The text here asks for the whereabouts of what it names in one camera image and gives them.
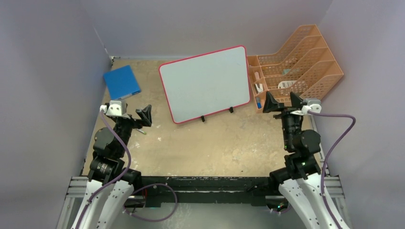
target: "wall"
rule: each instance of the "wall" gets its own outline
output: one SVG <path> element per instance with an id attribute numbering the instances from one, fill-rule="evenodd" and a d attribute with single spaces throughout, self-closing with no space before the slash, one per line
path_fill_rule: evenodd
<path id="1" fill-rule="evenodd" d="M 0 221 L 55 228 L 109 58 L 79 1 L 0 2 Z"/>
<path id="2" fill-rule="evenodd" d="M 235 45 L 276 52 L 332 0 L 81 0 L 110 55 L 181 58 Z"/>
<path id="3" fill-rule="evenodd" d="M 357 117 L 330 161 L 331 171 L 341 176 L 354 228 L 405 224 L 404 11 L 400 0 L 334 0 L 320 23 L 345 73 L 322 111 Z M 324 149 L 350 122 L 316 121 Z"/>

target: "purple cable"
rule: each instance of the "purple cable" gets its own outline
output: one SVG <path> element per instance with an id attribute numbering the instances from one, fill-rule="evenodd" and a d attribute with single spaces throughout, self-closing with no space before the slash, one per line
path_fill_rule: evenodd
<path id="1" fill-rule="evenodd" d="M 144 189 L 147 189 L 147 188 L 149 188 L 149 187 L 153 187 L 153 186 L 155 186 L 155 185 L 156 185 L 156 186 L 164 186 L 164 187 L 168 188 L 168 189 L 173 193 L 173 195 L 174 195 L 174 208 L 173 208 L 173 210 L 171 211 L 171 213 L 170 213 L 168 216 L 166 216 L 166 217 L 164 217 L 164 218 L 161 218 L 161 219 L 147 219 L 147 218 L 143 218 L 143 217 L 141 217 L 141 216 L 137 216 L 137 215 L 135 215 L 134 213 L 130 213 L 128 210 L 125 209 L 124 206 L 122 206 L 122 207 L 124 208 L 124 212 L 127 213 L 128 215 L 134 217 L 134 218 L 137 218 L 137 219 L 140 219 L 140 220 L 143 220 L 143 221 L 147 221 L 147 222 L 161 222 L 161 221 L 164 221 L 164 220 L 167 220 L 168 218 L 170 218 L 170 217 L 174 214 L 174 212 L 176 211 L 177 206 L 179 205 L 179 203 L 177 202 L 176 193 L 175 193 L 174 190 L 173 190 L 171 187 L 169 187 L 168 185 L 160 184 L 160 183 L 151 184 L 151 185 L 146 185 L 146 186 L 144 186 L 144 187 L 142 187 L 142 188 L 136 190 L 133 194 L 138 193 L 138 192 L 140 192 L 140 191 L 142 191 L 142 190 L 144 190 Z"/>
<path id="2" fill-rule="evenodd" d="M 110 125 L 107 123 L 107 120 L 104 118 L 103 116 L 103 111 L 100 111 L 100 116 L 101 116 L 101 120 L 103 120 L 104 125 L 106 125 L 106 127 L 109 129 L 109 131 L 114 135 L 114 137 L 121 143 L 121 145 L 123 146 L 123 148 L 125 149 L 125 151 L 127 152 L 127 156 L 128 156 L 128 164 L 127 167 L 125 167 L 125 169 L 122 171 L 122 173 L 120 173 L 116 178 L 112 179 L 110 182 L 106 183 L 105 185 L 103 185 L 102 187 L 100 187 L 99 189 L 97 189 L 93 194 L 91 194 L 91 196 L 89 197 L 88 200 L 88 204 L 85 205 L 85 207 L 83 208 L 82 213 L 80 213 L 79 219 L 77 220 L 77 224 L 75 229 L 78 229 L 80 227 L 80 223 L 83 220 L 83 217 L 85 216 L 85 213 L 88 209 L 89 204 L 91 203 L 91 201 L 94 199 L 94 197 L 103 189 L 105 189 L 107 186 L 115 183 L 116 181 L 118 181 L 119 179 L 121 179 L 121 177 L 128 171 L 129 167 L 131 166 L 131 153 L 129 153 L 129 149 L 128 147 L 125 145 L 125 143 L 122 141 L 122 139 L 115 133 L 115 131 L 113 130 L 113 128 L 110 127 Z"/>
<path id="3" fill-rule="evenodd" d="M 350 126 L 343 132 L 343 134 L 338 138 L 338 140 L 336 140 L 336 142 L 332 145 L 332 147 L 329 149 L 328 153 L 325 156 L 325 161 L 323 162 L 323 166 L 322 166 L 322 173 L 320 176 L 320 192 L 322 194 L 322 198 L 323 198 L 323 202 L 325 203 L 326 209 L 328 210 L 330 216 L 332 217 L 333 221 L 336 223 L 336 225 L 338 226 L 338 228 L 341 228 L 338 220 L 336 219 L 336 217 L 334 216 L 334 214 L 332 213 L 329 204 L 326 200 L 326 196 L 324 196 L 325 194 L 325 171 L 326 171 L 326 164 L 327 161 L 329 159 L 330 153 L 332 152 L 332 150 L 336 147 L 336 145 L 342 140 L 343 137 L 346 136 L 346 134 L 353 128 L 354 124 L 356 123 L 356 118 L 354 116 L 348 115 L 348 114 L 319 114 L 319 113 L 314 113 L 312 111 L 308 111 L 309 114 L 311 115 L 315 115 L 315 116 L 322 116 L 322 117 L 338 117 L 338 118 L 351 118 L 352 119 L 352 123 L 350 124 Z"/>

